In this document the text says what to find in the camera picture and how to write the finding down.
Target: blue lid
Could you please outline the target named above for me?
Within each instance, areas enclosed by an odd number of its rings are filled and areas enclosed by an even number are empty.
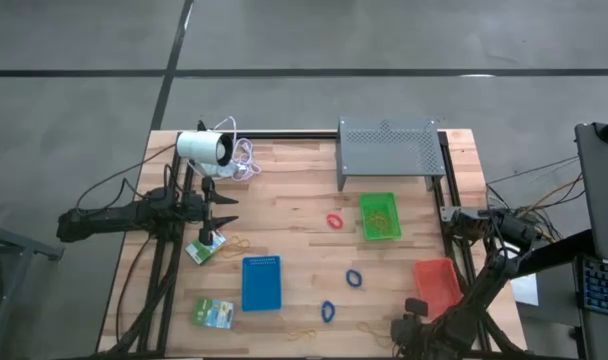
[[[242,260],[242,311],[282,308],[282,275],[279,256]]]

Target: paper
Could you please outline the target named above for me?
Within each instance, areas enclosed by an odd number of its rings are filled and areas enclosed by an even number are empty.
[[[511,244],[507,244],[506,246],[514,250],[518,250]],[[512,252],[508,253],[509,258],[513,258],[515,256],[516,255]],[[537,277],[535,274],[513,279],[511,280],[511,286],[513,287],[513,297],[515,297],[515,301],[523,304],[539,306],[539,299],[537,297]]]

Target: concrete floor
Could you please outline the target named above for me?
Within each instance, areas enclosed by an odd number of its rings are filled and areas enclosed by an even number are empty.
[[[2,69],[164,69],[184,0],[0,0]],[[608,68],[608,1],[196,0],[178,68]],[[0,78],[0,226],[56,244],[57,216],[141,160],[162,78]],[[608,76],[175,79],[162,129],[233,115],[246,129],[333,128],[339,115],[441,117],[472,128],[487,180],[575,154],[573,126],[608,121]],[[577,164],[497,185],[539,198]],[[137,173],[128,174],[135,181]],[[106,203],[118,182],[83,203]],[[582,200],[550,211],[562,234],[588,227]],[[6,359],[94,350],[122,235],[35,261]],[[575,354],[568,268],[539,276],[520,307],[529,348]]]

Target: blue rubber band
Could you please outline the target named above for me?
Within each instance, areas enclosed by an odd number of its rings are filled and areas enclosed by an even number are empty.
[[[355,275],[357,281],[353,281],[351,275]],[[352,287],[360,287],[362,286],[362,274],[357,270],[350,269],[346,272],[346,282]]]
[[[331,314],[330,315],[326,315],[326,309],[330,309]],[[332,302],[326,300],[324,301],[324,303],[322,304],[322,319],[324,320],[325,323],[330,323],[331,321],[333,321],[333,318],[335,317],[335,305],[333,305]]]

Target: wooden table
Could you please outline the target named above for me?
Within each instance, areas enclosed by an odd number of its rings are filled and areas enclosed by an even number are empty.
[[[151,133],[146,156],[172,144],[176,134]],[[484,176],[472,132],[447,130],[447,134],[463,206],[485,207]],[[262,173],[241,183],[218,181],[217,191],[240,203],[216,205],[214,209],[216,216],[240,217],[226,225],[223,232],[227,237],[249,239],[251,247],[246,254],[232,258],[216,254],[203,266],[182,254],[166,356],[390,356],[390,346],[380,347],[372,335],[356,326],[366,322],[378,333],[388,334],[390,321],[403,313],[404,300],[418,297],[413,264],[444,256],[434,197],[426,191],[424,179],[352,177],[344,191],[338,193],[334,141],[256,140],[254,145]],[[147,163],[142,168],[139,191],[161,186],[163,166],[171,159],[169,150]],[[199,186],[197,178],[194,188]],[[359,194],[383,191],[395,193],[402,238],[367,243],[363,238]],[[332,230],[326,224],[326,215],[331,212],[341,214],[342,230]],[[197,237],[198,230],[199,225],[186,227],[185,246]],[[145,240],[144,233],[126,235],[99,350],[115,343],[117,299],[128,268]],[[145,250],[124,297],[122,332],[144,304],[153,243]],[[241,311],[241,260],[258,255],[281,257],[280,311]],[[474,246],[473,257],[479,271],[484,262],[481,244]],[[362,273],[362,288],[346,284],[349,268]],[[233,329],[193,325],[190,317],[198,297],[235,303]],[[332,301],[337,308],[330,324],[320,317],[324,300]],[[525,348],[510,284],[489,311],[511,340]],[[289,332],[307,329],[315,330],[317,335],[289,340]],[[151,330],[151,339],[156,339],[155,323]]]

